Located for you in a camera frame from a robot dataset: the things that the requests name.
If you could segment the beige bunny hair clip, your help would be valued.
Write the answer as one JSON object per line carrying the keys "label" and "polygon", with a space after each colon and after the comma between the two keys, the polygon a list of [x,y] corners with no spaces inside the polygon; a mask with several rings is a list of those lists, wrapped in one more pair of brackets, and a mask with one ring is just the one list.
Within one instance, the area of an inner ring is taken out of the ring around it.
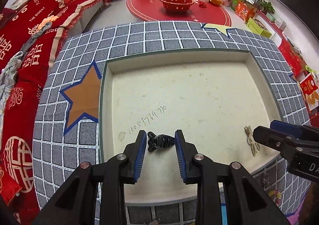
{"label": "beige bunny hair clip", "polygon": [[244,131],[245,131],[246,136],[247,136],[248,146],[251,149],[251,153],[252,153],[253,157],[255,157],[256,154],[261,150],[261,147],[253,138],[253,132],[252,132],[251,126],[245,126]]}

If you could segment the grey patterned cloth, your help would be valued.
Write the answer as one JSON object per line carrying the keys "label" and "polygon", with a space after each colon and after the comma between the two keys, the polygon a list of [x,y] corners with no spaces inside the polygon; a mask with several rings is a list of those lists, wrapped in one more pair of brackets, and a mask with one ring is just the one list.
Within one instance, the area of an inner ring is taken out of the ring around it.
{"label": "grey patterned cloth", "polygon": [[37,41],[37,39],[49,30],[52,22],[45,23],[41,29],[31,35],[29,40],[21,47],[21,49],[9,60],[7,65],[1,71],[1,129],[3,127],[4,110],[7,100],[16,83],[17,71],[20,68],[23,59],[26,57],[27,50]]}

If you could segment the red gift box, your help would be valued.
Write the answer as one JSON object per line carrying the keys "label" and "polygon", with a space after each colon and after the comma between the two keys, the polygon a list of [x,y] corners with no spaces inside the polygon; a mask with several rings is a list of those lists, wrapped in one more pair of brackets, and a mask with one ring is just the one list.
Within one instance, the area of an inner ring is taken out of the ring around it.
{"label": "red gift box", "polygon": [[295,76],[304,73],[305,61],[289,41],[282,39],[279,46],[279,51],[282,53],[284,59]]}

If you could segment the red colander basket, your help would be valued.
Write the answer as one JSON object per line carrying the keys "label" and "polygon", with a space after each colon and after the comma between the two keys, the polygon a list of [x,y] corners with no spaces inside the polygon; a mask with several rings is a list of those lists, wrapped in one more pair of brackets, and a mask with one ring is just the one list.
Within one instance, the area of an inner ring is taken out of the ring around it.
{"label": "red colander basket", "polygon": [[184,14],[194,4],[194,0],[160,0],[164,9],[170,14]]}

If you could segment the red sofa cover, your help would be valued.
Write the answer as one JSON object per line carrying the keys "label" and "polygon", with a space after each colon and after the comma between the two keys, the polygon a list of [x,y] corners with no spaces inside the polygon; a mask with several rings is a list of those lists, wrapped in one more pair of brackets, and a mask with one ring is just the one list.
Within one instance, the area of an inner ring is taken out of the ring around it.
{"label": "red sofa cover", "polygon": [[25,0],[1,28],[1,71],[47,22],[27,50],[4,110],[1,129],[1,199],[9,210],[1,224],[31,224],[39,213],[32,169],[35,118],[48,72],[83,13],[110,0]]}

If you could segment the red waffle snack box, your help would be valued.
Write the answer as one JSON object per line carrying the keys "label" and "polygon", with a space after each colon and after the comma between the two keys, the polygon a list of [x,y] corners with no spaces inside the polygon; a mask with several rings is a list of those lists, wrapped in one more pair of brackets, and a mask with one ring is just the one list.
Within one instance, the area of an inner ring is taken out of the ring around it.
{"label": "red waffle snack box", "polygon": [[318,107],[318,86],[313,78],[313,75],[309,73],[304,79],[299,82],[302,93],[308,105],[310,111],[313,111]]}

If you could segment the green yellow box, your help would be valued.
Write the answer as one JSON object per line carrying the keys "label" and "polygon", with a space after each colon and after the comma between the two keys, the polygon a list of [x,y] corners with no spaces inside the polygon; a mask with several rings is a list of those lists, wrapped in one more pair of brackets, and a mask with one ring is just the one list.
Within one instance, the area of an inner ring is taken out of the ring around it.
{"label": "green yellow box", "polygon": [[266,38],[270,38],[272,33],[268,31],[268,29],[257,19],[249,18],[247,21],[247,27],[251,32],[264,36]]}

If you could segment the black claw hair clip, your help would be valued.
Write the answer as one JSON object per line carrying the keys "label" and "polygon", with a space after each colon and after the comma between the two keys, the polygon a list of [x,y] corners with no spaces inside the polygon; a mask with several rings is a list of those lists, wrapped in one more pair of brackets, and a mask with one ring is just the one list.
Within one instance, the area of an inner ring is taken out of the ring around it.
{"label": "black claw hair clip", "polygon": [[152,131],[147,132],[148,152],[154,152],[157,149],[168,149],[175,144],[175,138],[169,135],[156,135]]}

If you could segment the shallow cream tray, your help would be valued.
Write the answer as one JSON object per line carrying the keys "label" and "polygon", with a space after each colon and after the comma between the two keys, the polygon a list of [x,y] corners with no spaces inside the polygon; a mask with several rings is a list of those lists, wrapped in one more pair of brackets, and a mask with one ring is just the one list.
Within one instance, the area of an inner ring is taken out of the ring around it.
{"label": "shallow cream tray", "polygon": [[99,99],[102,161],[122,153],[140,130],[174,135],[215,162],[238,161],[253,173],[278,152],[253,154],[245,127],[269,126],[282,115],[251,52],[181,49],[105,64]]}

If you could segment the red round rug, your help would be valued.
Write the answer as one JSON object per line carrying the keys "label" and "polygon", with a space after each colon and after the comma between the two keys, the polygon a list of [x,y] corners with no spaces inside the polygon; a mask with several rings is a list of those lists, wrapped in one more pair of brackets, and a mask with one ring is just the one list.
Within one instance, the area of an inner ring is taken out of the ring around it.
{"label": "red round rug", "polygon": [[231,17],[221,6],[199,0],[126,0],[129,12],[144,21],[192,21],[231,26]]}

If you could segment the potted green plant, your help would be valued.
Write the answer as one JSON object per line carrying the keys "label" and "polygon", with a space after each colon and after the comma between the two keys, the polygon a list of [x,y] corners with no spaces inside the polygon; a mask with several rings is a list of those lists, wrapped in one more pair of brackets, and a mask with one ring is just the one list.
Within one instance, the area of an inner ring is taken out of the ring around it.
{"label": "potted green plant", "polygon": [[275,9],[273,8],[271,2],[268,2],[266,0],[256,0],[257,8],[265,15],[274,14]]}

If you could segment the grey checkered tablecloth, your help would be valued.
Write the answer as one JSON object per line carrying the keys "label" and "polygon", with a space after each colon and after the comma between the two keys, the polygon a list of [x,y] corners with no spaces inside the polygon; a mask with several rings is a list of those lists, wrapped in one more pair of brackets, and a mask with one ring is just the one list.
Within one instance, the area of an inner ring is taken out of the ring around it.
{"label": "grey checkered tablecloth", "polygon": [[[283,122],[309,124],[299,85],[275,43],[252,32],[192,22],[144,22],[104,28],[70,39],[49,70],[33,133],[33,175],[42,210],[82,163],[104,163],[99,139],[99,99],[110,60],[181,49],[251,52],[278,103]],[[140,177],[124,185],[127,224],[160,218],[163,224],[195,222],[197,186],[181,179],[175,145],[148,152]],[[287,219],[296,218],[310,181],[287,171],[278,155],[249,174]]]}

